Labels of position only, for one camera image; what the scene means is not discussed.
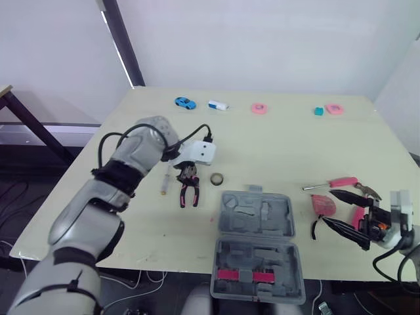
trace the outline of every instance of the gray toolbox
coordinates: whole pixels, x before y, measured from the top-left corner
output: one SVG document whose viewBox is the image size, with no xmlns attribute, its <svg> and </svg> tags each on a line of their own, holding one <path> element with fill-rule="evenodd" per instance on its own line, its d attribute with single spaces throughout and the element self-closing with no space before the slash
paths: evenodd
<svg viewBox="0 0 420 315">
<path fill-rule="evenodd" d="M 290 199 L 249 192 L 222 195 L 210 292 L 217 299 L 301 305 L 305 302 L 301 261 Z"/>
</svg>

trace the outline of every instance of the floor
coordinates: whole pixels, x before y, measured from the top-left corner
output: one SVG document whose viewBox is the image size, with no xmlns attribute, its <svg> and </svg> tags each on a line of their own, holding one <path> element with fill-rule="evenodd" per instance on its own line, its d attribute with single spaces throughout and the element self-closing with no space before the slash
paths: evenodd
<svg viewBox="0 0 420 315">
<path fill-rule="evenodd" d="M 25 152 L 18 152 L 17 156 L 27 157 L 32 154 L 38 154 L 39 148 L 26 148 Z M 0 167 L 0 240 L 4 240 L 13 244 L 25 225 L 29 222 L 32 215 L 37 211 L 42 201 L 54 188 L 65 171 L 66 167 L 60 165 L 57 160 L 54 161 L 58 165 L 53 165 L 51 169 L 48 166 L 48 154 L 42 152 L 42 159 L 39 159 L 42 165 L 38 167 L 31 166 L 22 169 L 22 164 L 16 162 L 13 158 L 11 165 L 5 164 L 6 159 L 3 156 Z M 3 196 L 3 192 L 17 183 L 10 191 Z M 8 213 L 18 213 L 4 221 L 4 215 Z M 12 303 L 13 297 L 16 295 L 18 288 L 24 280 L 20 261 L 8 257 L 9 248 L 7 245 L 0 243 L 0 314 L 5 314 L 8 307 Z M 34 261 L 26 261 L 28 270 L 36 265 Z M 101 274 L 112 278 L 120 279 L 133 285 L 138 276 L 137 270 L 113 270 L 101 269 Z M 161 272 L 150 272 L 152 279 L 160 279 Z M 132 310 L 130 314 L 149 315 L 178 315 L 181 313 L 182 306 L 191 290 L 199 284 L 209 283 L 210 275 L 207 274 L 186 274 L 170 272 L 165 278 L 162 287 L 155 293 L 143 295 L 141 297 L 128 299 L 121 303 L 115 304 L 107 311 L 106 315 L 124 314 L 127 309 Z M 367 292 L 370 286 L 375 286 L 375 292 Z M 333 311 L 334 315 L 353 315 L 353 314 L 369 314 L 358 304 L 353 293 L 340 294 L 338 292 L 348 291 L 353 286 L 353 291 L 357 291 L 357 296 L 362 304 L 370 311 L 370 314 L 417 314 L 419 307 L 418 301 L 412 299 L 402 303 L 401 298 L 392 297 L 393 291 L 380 290 L 385 287 L 385 283 L 337 283 L 323 281 L 323 293 L 318 303 L 325 301 Z M 137 289 L 128 289 L 120 283 L 110 280 L 102 281 L 101 303 L 106 305 L 116 299 L 127 297 L 129 295 L 138 295 L 159 287 L 159 283 L 152 283 L 147 278 L 146 272 L 142 272 L 140 285 Z M 305 280 L 306 303 L 300 306 L 302 314 L 311 314 L 311 306 L 313 298 L 318 294 L 320 289 L 319 280 Z M 386 301 L 395 312 L 391 311 L 388 306 L 384 306 L 384 302 L 379 302 L 377 296 L 381 295 L 380 301 Z M 411 313 L 407 311 L 408 303 L 412 303 Z M 215 308 L 220 310 L 219 314 L 268 314 L 267 305 L 262 303 L 238 302 L 229 300 L 215 300 Z M 320 314 L 319 310 L 315 310 L 314 314 Z"/>
</svg>

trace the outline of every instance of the table leg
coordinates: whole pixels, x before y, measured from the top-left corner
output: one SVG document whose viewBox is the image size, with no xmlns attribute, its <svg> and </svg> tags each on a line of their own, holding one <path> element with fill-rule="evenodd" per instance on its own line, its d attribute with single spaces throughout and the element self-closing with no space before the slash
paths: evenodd
<svg viewBox="0 0 420 315">
<path fill-rule="evenodd" d="M 29 110 L 18 100 L 13 93 L 8 92 L 3 96 L 7 101 L 7 108 L 21 120 L 31 131 L 44 142 L 56 155 L 66 164 L 70 165 L 74 161 L 74 156 L 48 130 L 31 114 Z"/>
</svg>

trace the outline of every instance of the white wall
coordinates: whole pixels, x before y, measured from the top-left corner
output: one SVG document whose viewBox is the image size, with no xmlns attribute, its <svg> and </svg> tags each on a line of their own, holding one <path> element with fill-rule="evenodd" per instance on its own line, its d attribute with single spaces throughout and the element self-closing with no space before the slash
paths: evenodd
<svg viewBox="0 0 420 315">
<path fill-rule="evenodd" d="M 420 156 L 420 41 L 411 45 L 375 105 L 407 150 Z"/>
<path fill-rule="evenodd" d="M 1 84 L 59 123 L 101 123 L 130 88 L 95 0 L 0 0 Z"/>
<path fill-rule="evenodd" d="M 120 0 L 147 85 L 366 95 L 420 32 L 419 0 Z"/>
</svg>

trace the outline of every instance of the black tape roll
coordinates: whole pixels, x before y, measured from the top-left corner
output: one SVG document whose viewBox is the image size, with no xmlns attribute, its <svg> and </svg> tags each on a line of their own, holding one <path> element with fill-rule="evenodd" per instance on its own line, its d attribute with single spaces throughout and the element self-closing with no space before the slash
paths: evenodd
<svg viewBox="0 0 420 315">
<path fill-rule="evenodd" d="M 220 186 L 223 183 L 223 175 L 220 173 L 213 173 L 210 176 L 210 181 L 215 186 Z"/>
</svg>

